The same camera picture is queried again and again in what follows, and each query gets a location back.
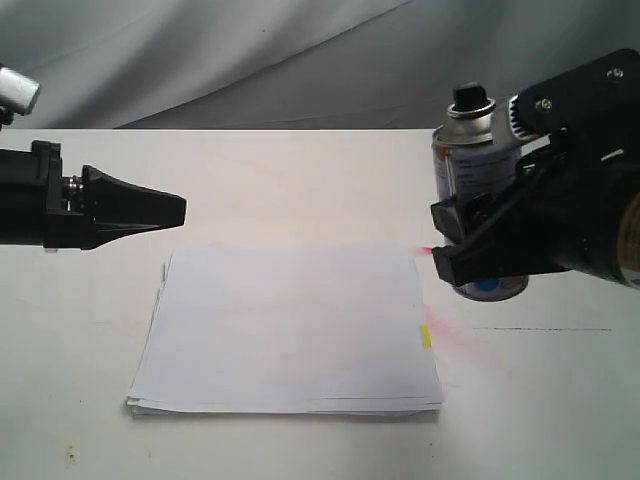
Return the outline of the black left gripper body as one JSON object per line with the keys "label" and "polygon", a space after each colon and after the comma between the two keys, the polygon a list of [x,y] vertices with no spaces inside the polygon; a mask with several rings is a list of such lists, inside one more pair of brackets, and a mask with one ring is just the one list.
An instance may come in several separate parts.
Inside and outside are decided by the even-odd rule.
{"label": "black left gripper body", "polygon": [[65,176],[61,145],[34,141],[1,151],[1,244],[46,249],[95,247],[91,182],[95,169]]}

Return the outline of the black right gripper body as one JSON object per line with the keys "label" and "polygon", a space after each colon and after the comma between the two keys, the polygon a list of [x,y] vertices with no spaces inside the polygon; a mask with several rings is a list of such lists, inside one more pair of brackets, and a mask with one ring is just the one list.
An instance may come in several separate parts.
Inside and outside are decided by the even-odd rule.
{"label": "black right gripper body", "polygon": [[548,143],[515,167],[504,270],[639,280],[639,53],[624,48],[510,98],[514,141]]}

